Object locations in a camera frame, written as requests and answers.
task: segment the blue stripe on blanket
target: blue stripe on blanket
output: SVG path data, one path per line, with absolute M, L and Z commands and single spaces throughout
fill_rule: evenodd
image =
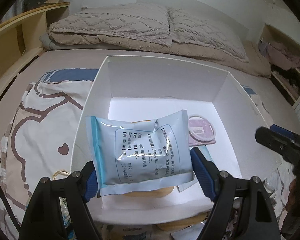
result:
M 67 68 L 52 70 L 42 75 L 40 82 L 45 83 L 58 83 L 65 80 L 68 81 L 94 81 L 98 73 L 98 69 L 86 69 L 86 68 Z

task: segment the blue gripper pad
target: blue gripper pad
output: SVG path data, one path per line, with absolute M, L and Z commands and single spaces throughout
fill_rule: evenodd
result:
M 197 176 L 204 195 L 215 202 L 220 192 L 218 168 L 213 162 L 207 161 L 197 147 L 190 150 L 190 156 L 193 171 Z
M 86 202 L 89 202 L 89 200 L 96 196 L 98 191 L 98 182 L 97 182 L 97 174 L 96 170 L 93 169 L 93 172 L 90 174 L 87 185 L 86 185 L 86 192 L 83 195 L 83 198 Z

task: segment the white box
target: white box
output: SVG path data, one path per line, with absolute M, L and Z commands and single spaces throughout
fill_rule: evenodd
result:
M 219 170 L 238 178 L 257 175 L 263 180 L 281 164 L 278 154 L 255 141 L 256 129 L 266 122 L 228 71 L 163 57 L 108 56 L 82 111 L 71 172 L 91 161 L 86 116 L 133 122 L 181 109 L 202 115 L 215 126 L 216 143 L 207 148 Z M 94 220 L 138 225 L 188 218 L 212 206 L 198 183 L 181 193 L 175 187 L 162 198 L 108 195 L 88 203 Z

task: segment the headboard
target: headboard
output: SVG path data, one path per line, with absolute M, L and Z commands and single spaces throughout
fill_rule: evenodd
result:
M 143 3 L 155 3 L 166 7 L 174 7 L 194 12 L 197 15 L 204 15 L 221 21 L 233 29 L 242 41 L 246 40 L 248 29 L 242 24 L 232 19 L 230 16 L 220 12 L 219 10 L 197 0 L 137 0 Z

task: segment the mattress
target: mattress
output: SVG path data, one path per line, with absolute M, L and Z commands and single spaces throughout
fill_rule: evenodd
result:
M 51 175 L 61 169 L 68 170 L 70 168 L 70 158 L 68 152 L 71 152 L 71 136 L 74 138 L 74 133 L 76 130 L 76 123 L 79 121 L 80 113 L 83 108 L 85 97 L 88 94 L 89 87 L 92 84 L 92 80 L 97 73 L 98 67 L 101 65 L 102 61 L 107 55 L 147 55 L 147 56 L 159 56 L 159 57 L 170 57 L 170 58 L 181 58 L 174 55 L 166 55 L 159 53 L 151 52 L 136 52 L 136 51 L 112 51 L 112 50 L 61 50 L 61 51 L 49 51 L 45 52 L 38 59 L 36 59 L 25 71 L 23 71 L 9 88 L 7 93 L 4 95 L 2 101 L 0 102 L 0 182 L 2 187 L 7 194 L 8 200 L 12 206 L 13 212 L 17 215 L 17 219 L 21 222 L 26 206 L 26 199 L 31 195 L 31 191 L 36 186 L 37 181 L 42 177 L 39 171 L 29 170 L 30 173 L 33 173 L 32 181 L 27 176 L 26 171 L 22 165 L 27 165 L 22 163 L 21 156 L 19 159 L 19 166 L 6 170 L 6 166 L 2 163 L 8 165 L 9 160 L 5 156 L 4 152 L 7 150 L 8 145 L 7 138 L 10 136 L 10 133 L 13 132 L 15 127 L 20 123 L 22 119 L 28 118 L 30 116 L 35 116 L 40 118 L 39 114 L 44 112 L 45 109 L 52 107 L 54 105 L 64 102 L 67 98 L 64 95 L 60 95 L 61 92 L 64 92 L 67 95 L 71 95 L 70 99 L 68 98 L 67 102 L 63 104 L 62 111 L 56 114 L 55 117 L 50 118 L 50 122 L 45 125 L 45 130 L 41 136 L 45 136 L 45 133 L 50 130 L 57 130 L 58 125 L 55 125 L 53 120 L 58 118 L 62 119 L 64 113 L 69 113 L 67 116 L 72 117 L 73 122 L 71 126 L 67 126 L 70 132 L 67 131 L 67 134 L 64 138 L 54 141 L 55 145 L 53 146 L 54 154 L 58 157 L 58 161 L 54 162 L 54 166 L 51 167 L 51 158 L 56 158 L 53 156 L 49 157 L 49 154 L 44 158 L 41 158 L 44 168 L 48 170 Z M 201 60 L 188 59 L 188 61 L 205 63 Z M 279 126 L 282 126 L 288 130 L 300 134 L 300 123 L 297 119 L 296 114 L 293 109 L 283 98 L 280 92 L 276 87 L 271 83 L 270 80 L 266 78 L 251 76 L 245 74 L 238 70 L 214 64 L 211 62 L 206 62 L 207 65 L 212 65 L 219 67 L 225 70 L 228 70 L 240 84 L 249 86 L 256 94 L 258 94 L 265 106 L 265 109 L 269 112 L 274 123 Z M 69 68 L 87 68 L 88 70 L 78 70 Z M 30 84 L 33 80 L 38 80 L 36 83 Z M 55 98 L 47 98 L 49 101 L 45 105 L 39 104 L 33 98 L 44 98 L 44 95 L 56 95 Z M 21 106 L 20 99 L 24 101 L 26 106 Z M 23 111 L 19 113 L 20 115 L 16 116 L 16 109 Z M 38 127 L 25 129 L 24 133 L 28 132 L 31 129 L 38 129 Z M 11 157 L 16 157 L 15 153 L 10 154 Z M 11 178 L 15 172 L 16 177 L 20 178 L 18 180 L 18 187 L 22 189 L 21 193 L 16 190 L 13 185 L 16 181 L 5 181 L 6 175 Z M 291 167 L 284 163 L 279 170 L 277 171 L 278 175 L 274 174 L 274 178 L 269 178 L 269 184 L 272 186 L 275 184 L 276 190 L 280 192 L 276 196 L 276 202 L 278 204 L 276 212 L 278 215 L 281 215 L 282 208 L 287 199 L 288 194 L 288 185 L 292 180 Z M 4 211 L 2 202 L 0 201 L 0 225 L 4 228 L 5 233 L 12 236 L 16 236 L 14 228 L 11 224 L 11 221 Z

